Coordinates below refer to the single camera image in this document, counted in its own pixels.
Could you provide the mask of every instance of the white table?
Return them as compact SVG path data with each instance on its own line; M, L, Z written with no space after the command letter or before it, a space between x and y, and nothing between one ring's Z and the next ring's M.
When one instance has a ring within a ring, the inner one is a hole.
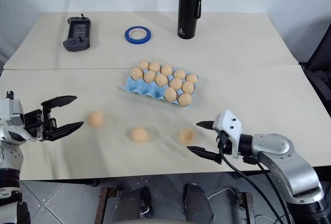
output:
M177 36L177 13L84 13L91 19L91 47L68 52L67 18L80 13L43 14L5 69L132 68L137 61L159 61L187 70L256 65L294 65L266 13L203 13L196 35ZM131 26L152 32L149 42L134 45L124 32Z
M5 70L0 92L15 92L24 112L42 101L76 95L68 106L55 108L58 125L82 121L100 110L101 128L84 124L68 137L54 142L22 145L23 180L113 177L144 174L229 171L194 155L179 143L181 128L196 132L192 145L216 151L216 133L195 127L232 110L243 122L243 132L279 133L291 139L312 166L329 165L331 120L299 65L248 68L202 68L193 103L180 108L161 100L121 89L129 69ZM146 127L151 140L143 145L128 137L132 127ZM239 160L241 170L256 170Z

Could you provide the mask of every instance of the black water bottle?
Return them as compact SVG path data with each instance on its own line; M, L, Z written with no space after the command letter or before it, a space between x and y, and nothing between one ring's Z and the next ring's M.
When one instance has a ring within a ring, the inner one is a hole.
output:
M201 0L179 0L178 36L191 39L195 34L197 19L201 16Z

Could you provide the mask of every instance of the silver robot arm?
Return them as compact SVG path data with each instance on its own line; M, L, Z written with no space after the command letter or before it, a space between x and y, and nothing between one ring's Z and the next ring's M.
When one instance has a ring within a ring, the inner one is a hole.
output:
M50 112L54 107L71 103L76 96L62 96L43 102L42 110L24 114L13 92L0 99L0 224L29 224L30 216L26 203L22 202L20 171L23 154L20 145L27 141L54 141L71 134L83 122L57 127Z
M218 114L215 121L197 125L217 132L218 148L223 154L243 156L246 163L264 164L296 224L331 223L331 210L315 170L288 138L274 133L244 135L241 122L229 110ZM218 154L200 147L188 148L200 157L221 163Z

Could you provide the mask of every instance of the remote controller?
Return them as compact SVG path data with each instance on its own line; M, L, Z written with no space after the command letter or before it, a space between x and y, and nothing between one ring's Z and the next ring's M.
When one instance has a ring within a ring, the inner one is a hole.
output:
M68 38L63 41L65 49L70 52L88 49L91 20L82 14L81 17L70 17L67 21L70 28Z

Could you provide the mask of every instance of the egg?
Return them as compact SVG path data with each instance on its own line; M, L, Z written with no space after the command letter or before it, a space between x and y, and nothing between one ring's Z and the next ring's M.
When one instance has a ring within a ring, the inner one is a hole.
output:
M168 84L168 78L163 74L157 74L155 77L155 82L160 87L163 87Z
M149 65L149 70L152 70L154 72L160 71L160 64L158 62L151 62Z
M177 99L177 92L173 88L166 88L164 91L164 98L168 102L172 102Z
M174 72L174 77L175 77L175 78L184 79L185 76L186 76L186 73L185 73L185 71L182 70L182 69L180 69L180 70L176 70L176 71Z
M172 75L172 67L171 67L171 65L169 65L169 64L163 65L162 68L161 68L161 73L164 74L164 75L166 75L166 76Z
M132 130L132 140L136 143L145 143L148 140L148 132L143 127L136 127Z
M87 122L92 127L101 127L103 124L103 114L100 111L91 112L88 115Z
M192 94L194 92L194 85L190 81L183 83L182 90L184 93Z
M140 78L143 78L144 77L144 73L139 68L133 68L131 70L131 77L132 77L132 79L134 79L136 81L136 80L138 80Z
M169 86L175 90L180 89L182 87L183 82L181 79L174 78L173 80L170 81Z
M186 81L190 81L191 83L196 83L198 81L198 76L196 74L189 74L186 77Z
M193 138L194 132L191 128L184 128L179 134L179 141L184 145L192 143Z
M182 107L190 105L191 102L192 102L192 97L191 97L190 94L187 94L187 93L184 93L184 94L180 95L179 98L178 98L178 103Z
M149 68L149 62L147 62L146 60L141 60L139 62L139 64L138 64L138 67L141 70L146 70L146 69L148 70L148 68Z
M155 81L155 72L153 72L152 70L149 70L148 72L145 73L144 76L144 81L146 83L151 83L153 81Z

